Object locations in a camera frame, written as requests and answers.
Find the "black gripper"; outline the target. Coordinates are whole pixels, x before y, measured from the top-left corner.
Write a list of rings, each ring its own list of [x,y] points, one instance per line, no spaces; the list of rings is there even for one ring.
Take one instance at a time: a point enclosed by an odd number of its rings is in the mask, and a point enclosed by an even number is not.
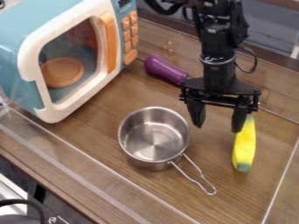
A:
[[[180,100],[187,103],[192,124],[200,128],[206,120],[206,105],[234,109],[231,131],[242,131],[247,114],[258,111],[262,90],[236,76],[235,56],[200,57],[203,76],[179,82]]]

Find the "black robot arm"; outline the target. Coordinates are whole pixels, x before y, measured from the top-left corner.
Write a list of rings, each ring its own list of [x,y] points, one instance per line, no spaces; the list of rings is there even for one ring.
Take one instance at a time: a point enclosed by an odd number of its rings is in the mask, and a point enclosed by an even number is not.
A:
[[[215,105],[234,109],[231,131],[239,133],[248,114],[258,111],[262,94],[258,87],[236,77],[236,50],[248,37],[242,0],[164,0],[172,5],[167,9],[156,0],[144,1],[159,14],[167,16],[180,8],[191,8],[191,19],[200,38],[203,76],[190,78],[186,71],[156,54],[147,57],[145,70],[180,86],[180,100],[187,105],[196,127],[204,123],[206,107]]]

